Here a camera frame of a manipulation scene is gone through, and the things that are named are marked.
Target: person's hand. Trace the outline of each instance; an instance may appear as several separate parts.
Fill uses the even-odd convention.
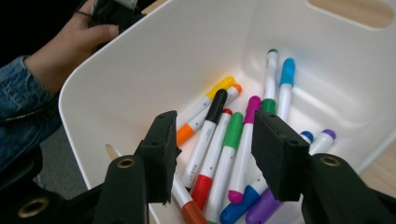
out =
[[[88,59],[100,44],[119,34],[116,25],[90,27],[91,18],[84,13],[90,14],[92,4],[93,0],[88,0],[79,10],[82,13],[75,13],[59,34],[24,60],[33,76],[53,93],[61,89],[73,70]]]

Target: white storage box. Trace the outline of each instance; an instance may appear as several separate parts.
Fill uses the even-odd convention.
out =
[[[396,8],[395,1],[384,2]],[[395,22],[370,28],[304,0],[171,0],[64,85],[61,115],[87,186],[104,181],[106,144],[133,154],[157,115],[182,115],[223,77],[234,76],[243,87],[228,107],[245,114],[250,96],[263,97],[269,49],[278,50],[280,67],[288,57],[296,63],[289,122],[296,132],[333,129],[329,153],[358,173],[394,141]],[[181,146],[179,172],[195,140]],[[249,170],[247,183],[259,173],[254,162]],[[183,223],[175,201],[150,209],[159,223]],[[286,203],[270,221],[301,221],[300,209]]]

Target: jeans jacket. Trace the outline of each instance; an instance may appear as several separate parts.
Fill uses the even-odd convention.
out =
[[[25,56],[0,68],[0,120],[15,118],[47,104],[55,95],[46,90],[23,63]],[[61,126],[57,106],[29,119],[0,124],[0,172],[39,145]]]

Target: pile of markers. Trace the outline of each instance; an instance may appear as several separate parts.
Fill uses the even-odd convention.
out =
[[[292,58],[283,62],[276,100],[275,49],[267,54],[263,100],[253,95],[247,102],[245,116],[227,108],[242,91],[233,77],[219,82],[189,111],[177,118],[177,145],[201,129],[191,157],[181,178],[174,176],[172,194],[188,223],[235,223],[246,214],[246,223],[264,223],[281,206],[272,195],[262,175],[245,183],[251,154],[256,110],[277,114],[288,122],[291,90],[295,73]],[[314,140],[311,132],[301,133],[311,144],[310,153],[325,152],[335,139],[326,129]],[[225,197],[230,203],[223,206]]]

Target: bin handle cutout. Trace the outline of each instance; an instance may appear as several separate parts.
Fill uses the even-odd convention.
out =
[[[307,0],[314,7],[375,29],[390,26],[394,11],[378,0]]]

